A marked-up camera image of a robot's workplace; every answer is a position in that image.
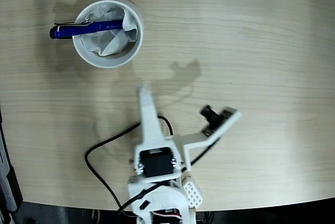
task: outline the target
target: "white bowl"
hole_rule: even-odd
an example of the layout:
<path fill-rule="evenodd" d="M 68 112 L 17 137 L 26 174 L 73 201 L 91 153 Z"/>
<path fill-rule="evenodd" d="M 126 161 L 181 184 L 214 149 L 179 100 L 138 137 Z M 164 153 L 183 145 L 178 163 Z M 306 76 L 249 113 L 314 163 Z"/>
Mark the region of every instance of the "white bowl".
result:
<path fill-rule="evenodd" d="M 131 2 L 127 0 L 103 0 L 98 1 L 95 3 L 92 3 L 88 5 L 86 8 L 84 8 L 79 15 L 77 16 L 75 22 L 81 23 L 85 20 L 86 16 L 98 5 L 101 4 L 114 4 L 116 6 L 122 7 L 126 10 L 128 10 L 132 16 L 134 17 L 136 23 L 137 23 L 137 40 L 133 47 L 128 52 L 121 52 L 118 54 L 118 57 L 115 57 L 113 55 L 106 56 L 106 57 L 100 57 L 97 53 L 88 51 L 84 48 L 82 41 L 80 39 L 80 36 L 73 36 L 73 44 L 78 52 L 78 54 L 81 56 L 84 61 L 87 63 L 104 69 L 111 69 L 116 68 L 119 66 L 122 66 L 126 63 L 128 63 L 131 59 L 133 59 L 137 52 L 139 51 L 142 41 L 143 41 L 143 30 L 144 30 L 144 22 L 143 18 L 141 16 L 140 11 L 138 8 Z"/>

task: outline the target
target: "tissue paper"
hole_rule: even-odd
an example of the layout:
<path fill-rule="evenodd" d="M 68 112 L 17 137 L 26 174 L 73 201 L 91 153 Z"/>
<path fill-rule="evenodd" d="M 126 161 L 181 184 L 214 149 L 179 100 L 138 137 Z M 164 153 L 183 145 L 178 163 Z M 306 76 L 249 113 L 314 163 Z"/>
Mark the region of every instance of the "tissue paper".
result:
<path fill-rule="evenodd" d="M 114 29 L 81 35 L 83 46 L 88 51 L 96 52 L 104 57 L 120 53 L 128 43 L 137 39 L 137 24 L 134 17 L 121 7 L 112 4 L 103 4 L 94 8 L 86 19 L 93 21 L 121 20 L 122 30 Z"/>

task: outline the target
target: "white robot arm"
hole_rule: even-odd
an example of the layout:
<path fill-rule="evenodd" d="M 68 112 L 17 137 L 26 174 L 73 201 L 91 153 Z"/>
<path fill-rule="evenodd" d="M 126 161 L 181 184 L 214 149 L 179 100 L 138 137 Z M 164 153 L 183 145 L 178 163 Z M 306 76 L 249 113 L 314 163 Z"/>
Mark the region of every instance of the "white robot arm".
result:
<path fill-rule="evenodd" d="M 202 131 L 165 137 L 158 122 L 150 87 L 139 86 L 137 94 L 142 140 L 134 150 L 135 176 L 130 177 L 128 182 L 129 196 L 133 198 L 159 183 L 155 190 L 131 203 L 133 213 L 138 216 L 137 224 L 195 224 L 196 207 L 203 198 L 189 175 L 182 180 L 183 172 L 191 171 L 189 150 L 212 147 L 241 117 L 241 112 L 225 108 L 218 115 L 206 106 L 201 114 L 209 124 Z"/>

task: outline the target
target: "black floor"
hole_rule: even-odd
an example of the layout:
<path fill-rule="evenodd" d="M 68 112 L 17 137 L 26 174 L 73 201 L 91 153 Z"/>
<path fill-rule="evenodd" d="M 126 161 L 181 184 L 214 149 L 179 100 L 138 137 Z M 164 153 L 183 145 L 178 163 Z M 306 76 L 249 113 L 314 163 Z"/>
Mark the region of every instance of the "black floor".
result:
<path fill-rule="evenodd" d="M 291 224 L 291 223 L 335 223 L 333 209 L 335 199 L 326 199 L 297 205 L 216 211 L 212 224 Z M 15 214 L 17 224 L 111 224 L 114 211 L 97 211 L 91 209 L 56 207 L 33 203 L 23 203 Z M 199 220 L 204 213 L 197 214 Z M 135 223 L 133 218 L 123 223 Z"/>

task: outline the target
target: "pen clip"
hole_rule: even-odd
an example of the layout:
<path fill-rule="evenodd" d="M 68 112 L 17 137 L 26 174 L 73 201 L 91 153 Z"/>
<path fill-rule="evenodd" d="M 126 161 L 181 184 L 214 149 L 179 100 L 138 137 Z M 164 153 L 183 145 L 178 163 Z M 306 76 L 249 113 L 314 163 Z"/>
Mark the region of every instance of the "pen clip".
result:
<path fill-rule="evenodd" d="M 71 27 L 86 27 L 88 25 L 91 25 L 94 21 L 92 19 L 86 19 L 84 21 L 82 21 L 81 23 L 73 23 L 73 22 L 68 22 L 68 23 L 55 23 L 53 24 L 53 27 L 57 27 L 57 30 L 59 29 L 59 27 L 67 27 L 67 26 L 71 26 Z"/>

